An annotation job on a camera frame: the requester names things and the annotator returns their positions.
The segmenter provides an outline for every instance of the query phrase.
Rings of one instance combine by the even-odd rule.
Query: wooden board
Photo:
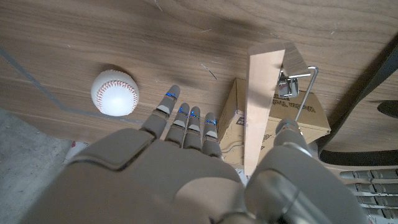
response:
[[[307,65],[319,67],[313,92],[333,124],[349,106],[357,80],[372,74],[398,30],[398,4],[390,0],[157,2],[159,6],[153,0],[2,0],[0,54],[5,62],[0,76],[8,77],[8,70],[16,66],[7,64],[7,53],[62,105],[99,113],[91,102],[90,86],[101,71],[116,66],[129,72],[140,90],[136,110],[126,117],[138,121],[133,126],[146,119],[173,84],[182,89],[178,103],[186,101],[199,106],[202,114],[212,111],[219,116],[234,78],[246,76],[247,49],[270,38],[282,39],[295,43]],[[32,112],[31,102],[48,97],[39,90],[36,94],[33,85],[13,90],[29,83],[21,71],[13,75],[16,83],[2,89],[0,106],[35,125],[42,121],[48,134],[93,141],[114,130],[108,125],[132,125],[55,111],[58,107],[51,100],[42,111]],[[309,81],[301,79],[300,88],[306,89]],[[9,78],[0,82],[10,85]],[[342,127],[327,150],[396,149],[395,120],[375,107],[376,101],[396,100],[397,82],[395,73],[375,90],[377,96],[365,99],[350,116],[353,122]],[[15,96],[10,100],[6,94]],[[72,117],[81,118],[80,124]],[[375,121],[377,131],[370,131]],[[57,125],[62,122],[85,128],[73,133]]]
[[[244,112],[245,175],[251,175],[257,167],[284,55],[282,42],[253,46],[248,50]]]

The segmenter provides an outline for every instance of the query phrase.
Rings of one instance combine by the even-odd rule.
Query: wooden table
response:
[[[319,67],[313,92],[333,124],[391,47],[397,12],[390,0],[2,0],[0,107],[47,134],[85,142],[138,128],[173,84],[182,91],[177,104],[219,116],[233,80],[246,77],[247,49],[277,38]],[[128,121],[101,117],[91,100],[93,80],[111,68],[139,87]],[[397,149],[398,119],[376,109],[397,99],[397,84],[395,73],[366,97],[326,149]]]

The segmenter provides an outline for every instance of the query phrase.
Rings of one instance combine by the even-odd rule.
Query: metal clamp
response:
[[[308,69],[314,70],[314,73],[312,75],[311,82],[308,85],[307,92],[305,93],[303,101],[300,105],[300,108],[298,109],[298,112],[297,112],[297,115],[295,118],[296,121],[300,116],[300,113],[303,109],[304,103],[307,100],[308,94],[310,93],[313,83],[318,75],[318,67],[309,66]],[[279,94],[279,96],[283,97],[283,98],[292,98],[292,97],[298,96],[299,95],[299,81],[297,79],[301,78],[301,77],[307,77],[310,75],[311,74],[285,76],[283,69],[281,69],[280,73],[279,73],[279,79],[278,79],[278,87],[279,87],[278,94]]]

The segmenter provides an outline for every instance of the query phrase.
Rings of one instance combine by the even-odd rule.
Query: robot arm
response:
[[[172,86],[140,130],[123,129],[76,155],[21,223],[366,223],[346,187],[306,152],[295,121],[282,120],[274,148],[246,189],[222,161],[216,121]]]

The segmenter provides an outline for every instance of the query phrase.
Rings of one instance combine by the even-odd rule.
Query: metal rod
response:
[[[318,75],[318,72],[319,72],[319,69],[316,66],[308,66],[308,69],[314,69],[314,74],[312,75],[312,79],[311,79],[310,84],[308,85],[307,92],[305,93],[304,99],[303,99],[303,101],[302,101],[302,103],[300,105],[300,108],[298,109],[298,112],[297,112],[297,115],[296,115],[296,118],[295,118],[296,121],[299,119],[300,113],[303,110],[304,103],[307,100],[308,94],[310,94],[310,90],[311,90],[311,88],[313,86],[313,83],[315,82],[315,79],[317,78],[317,75]]]

